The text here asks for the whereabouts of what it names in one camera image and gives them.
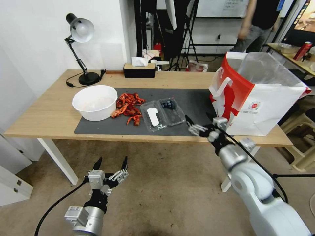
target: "monitor screen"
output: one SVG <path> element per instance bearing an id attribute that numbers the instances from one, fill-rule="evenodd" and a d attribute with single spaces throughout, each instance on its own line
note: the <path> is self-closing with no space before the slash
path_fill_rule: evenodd
<path id="1" fill-rule="evenodd" d="M 315 0 L 306 0 L 282 42 L 302 46 L 310 41 L 315 45 Z"/>
<path id="2" fill-rule="evenodd" d="M 295 30 L 315 33 L 315 0 L 306 2 L 295 22 Z"/>

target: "red and white paper bag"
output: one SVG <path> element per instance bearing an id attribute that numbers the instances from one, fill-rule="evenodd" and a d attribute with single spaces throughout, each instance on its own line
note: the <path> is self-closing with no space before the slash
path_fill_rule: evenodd
<path id="1" fill-rule="evenodd" d="M 238 52 L 225 55 L 209 91 L 217 116 L 228 119 L 229 134 L 255 136 L 266 136 L 311 92 L 270 54 Z"/>

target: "table leg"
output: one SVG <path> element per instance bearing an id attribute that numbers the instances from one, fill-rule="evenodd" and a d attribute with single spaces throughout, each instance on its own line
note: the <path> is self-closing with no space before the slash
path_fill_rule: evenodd
<path id="1" fill-rule="evenodd" d="M 66 175 L 66 177 L 70 180 L 72 184 L 78 183 L 78 177 L 66 161 L 66 159 L 63 157 L 57 146 L 54 144 L 54 142 L 51 139 L 42 139 L 38 138 L 38 141 L 43 145 L 43 147 L 46 149 L 48 154 L 51 156 L 51 158 L 55 161 L 55 163 L 59 166 L 59 168 L 62 170 L 62 172 Z"/>
<path id="2" fill-rule="evenodd" d="M 252 154 L 252 156 L 255 156 L 255 154 L 258 152 L 259 149 L 260 147 L 258 146 L 254 147 L 253 150 L 250 152 L 250 154 Z M 248 156 L 247 162 L 250 162 L 250 160 L 251 160 L 251 157 Z M 226 192 L 227 190 L 229 190 L 230 187 L 231 187 L 231 181 L 230 181 L 230 176 L 228 174 L 228 176 L 225 178 L 225 180 L 221 184 L 222 192 Z"/>

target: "desk lamp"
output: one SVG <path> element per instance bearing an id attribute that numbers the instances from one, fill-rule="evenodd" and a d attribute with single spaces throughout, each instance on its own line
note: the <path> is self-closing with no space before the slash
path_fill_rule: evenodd
<path id="1" fill-rule="evenodd" d="M 89 41 L 94 33 L 94 25 L 91 21 L 83 18 L 77 18 L 74 14 L 69 13 L 66 16 L 67 22 L 70 24 L 70 36 L 65 39 L 79 66 L 83 70 L 83 75 L 79 77 L 80 84 L 92 85 L 101 80 L 101 77 L 94 72 L 87 72 L 87 68 L 83 61 L 78 58 L 71 44 L 73 42 L 85 43 Z"/>

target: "person's hand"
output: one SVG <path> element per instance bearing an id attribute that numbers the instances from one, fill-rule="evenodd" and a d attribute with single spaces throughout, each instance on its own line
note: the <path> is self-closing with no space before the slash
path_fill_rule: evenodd
<path id="1" fill-rule="evenodd" d="M 246 39 L 248 34 L 249 34 L 249 28 L 248 27 L 242 27 L 239 31 L 237 38 L 240 40 L 244 40 L 244 39 Z"/>

